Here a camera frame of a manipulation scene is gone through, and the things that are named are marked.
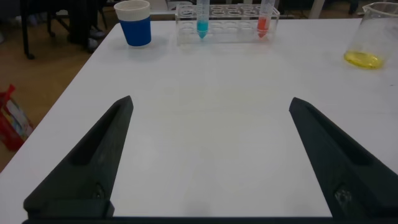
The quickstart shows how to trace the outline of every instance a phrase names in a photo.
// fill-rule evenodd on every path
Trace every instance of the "shoe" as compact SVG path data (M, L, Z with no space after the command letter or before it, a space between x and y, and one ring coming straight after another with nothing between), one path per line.
M90 30L90 37L98 40L105 37L105 32L100 30Z
M98 47L98 42L95 39L89 38L87 43L87 50L93 53Z

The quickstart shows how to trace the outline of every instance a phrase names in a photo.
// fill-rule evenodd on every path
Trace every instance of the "test tube rack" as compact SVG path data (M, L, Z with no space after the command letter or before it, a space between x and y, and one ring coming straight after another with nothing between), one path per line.
M177 44L266 43L275 37L280 13L274 8L267 34L257 32L259 4L210 5L209 29L205 38L197 33L196 6L180 6L175 11Z

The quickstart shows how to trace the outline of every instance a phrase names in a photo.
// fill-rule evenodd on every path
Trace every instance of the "red bag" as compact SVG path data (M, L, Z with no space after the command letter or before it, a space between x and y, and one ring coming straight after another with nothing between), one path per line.
M17 151L33 131L32 123L11 98L14 90L10 85L7 92L0 93L0 140L11 151Z

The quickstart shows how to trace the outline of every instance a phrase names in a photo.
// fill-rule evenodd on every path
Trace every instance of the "blue liquid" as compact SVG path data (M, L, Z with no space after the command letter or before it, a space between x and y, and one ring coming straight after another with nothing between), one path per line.
M209 29L208 21L198 21L197 31L201 39L203 39L206 36L208 29Z

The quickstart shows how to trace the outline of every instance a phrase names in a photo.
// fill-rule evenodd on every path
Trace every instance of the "test tube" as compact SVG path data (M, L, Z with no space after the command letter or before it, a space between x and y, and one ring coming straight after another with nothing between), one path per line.
M209 29L209 10L210 0L197 1L197 31L201 39L203 39Z
M272 11L274 10L275 0L262 0L259 12L259 23L257 25L257 31L260 38L263 38L269 29L269 23L272 17Z

